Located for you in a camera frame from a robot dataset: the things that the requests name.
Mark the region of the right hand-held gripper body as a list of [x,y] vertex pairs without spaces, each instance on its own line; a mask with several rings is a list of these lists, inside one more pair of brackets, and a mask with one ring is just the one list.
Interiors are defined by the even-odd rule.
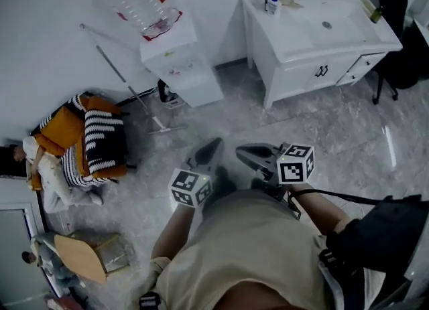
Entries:
[[268,185],[280,190],[284,185],[303,184],[308,181],[315,168],[314,147],[302,143],[283,143],[272,147],[273,163],[269,170],[273,173]]

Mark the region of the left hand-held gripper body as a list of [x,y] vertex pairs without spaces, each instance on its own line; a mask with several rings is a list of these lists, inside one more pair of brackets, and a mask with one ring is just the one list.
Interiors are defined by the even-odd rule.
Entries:
[[168,184],[170,195],[188,207],[200,207],[212,193],[209,175],[175,168]]

